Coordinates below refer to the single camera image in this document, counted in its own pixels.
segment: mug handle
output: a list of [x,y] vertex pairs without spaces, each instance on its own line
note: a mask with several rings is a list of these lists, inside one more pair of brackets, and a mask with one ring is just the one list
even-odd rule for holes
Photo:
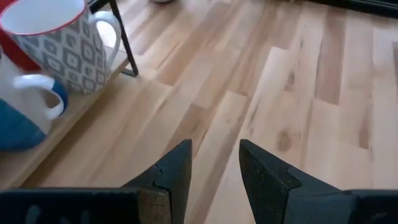
[[21,75],[15,77],[14,88],[17,90],[23,90],[26,88],[41,88],[43,90],[48,90],[53,93],[59,99],[59,104],[53,108],[46,108],[45,115],[49,120],[58,118],[68,107],[68,94],[63,85],[54,80],[53,78],[47,77],[45,75]]
[[118,53],[120,47],[121,32],[122,32],[120,28],[120,23],[112,13],[107,11],[96,12],[90,15],[88,18],[88,23],[90,23],[91,25],[95,25],[98,21],[103,21],[110,24],[116,34],[116,43],[114,44],[113,51],[109,56],[108,61],[106,62],[108,64],[108,67],[111,68],[111,65],[113,64],[114,59],[116,58],[116,54]]

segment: wood knot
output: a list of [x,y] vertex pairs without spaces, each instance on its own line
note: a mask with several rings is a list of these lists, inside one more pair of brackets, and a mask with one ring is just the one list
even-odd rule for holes
[[292,139],[287,131],[281,131],[278,134],[278,150],[280,152],[287,152],[292,147]]

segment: white object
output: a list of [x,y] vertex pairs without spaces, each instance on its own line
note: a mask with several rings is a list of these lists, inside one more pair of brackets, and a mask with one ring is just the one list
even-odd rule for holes
[[[28,149],[42,142],[68,104],[61,83],[45,75],[21,75],[0,53],[0,151]],[[54,94],[59,104],[48,108],[42,91]]]

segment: dark baseboard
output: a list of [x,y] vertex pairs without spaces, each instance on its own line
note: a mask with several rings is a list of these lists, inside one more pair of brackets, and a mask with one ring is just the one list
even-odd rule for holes
[[380,16],[393,17],[398,19],[398,0],[308,0],[326,4],[329,6],[342,7]]

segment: black object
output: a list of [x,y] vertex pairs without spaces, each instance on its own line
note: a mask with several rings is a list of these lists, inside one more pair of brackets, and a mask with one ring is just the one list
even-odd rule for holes
[[398,18],[398,0],[308,0],[330,6]]
[[122,17],[120,16],[119,8],[118,8],[118,5],[116,4],[116,1],[115,0],[88,0],[88,2],[87,2],[87,4],[90,7],[90,11],[92,13],[99,11],[107,3],[109,3],[109,5],[111,6],[112,13],[114,14],[114,16],[119,20],[120,28],[122,30],[122,33],[121,33],[122,41],[124,44],[124,48],[126,49],[127,59],[129,60],[131,68],[132,68],[132,70],[125,68],[123,70],[123,73],[126,75],[130,75],[132,77],[136,77],[138,75],[137,64],[136,64],[136,61],[134,60],[134,57],[132,56],[129,39],[126,34],[126,30],[124,30],[124,24],[122,21]]
[[192,168],[184,140],[116,189],[12,189],[0,192],[0,223],[183,224]]
[[397,190],[339,190],[248,140],[239,163],[256,223],[398,223]]

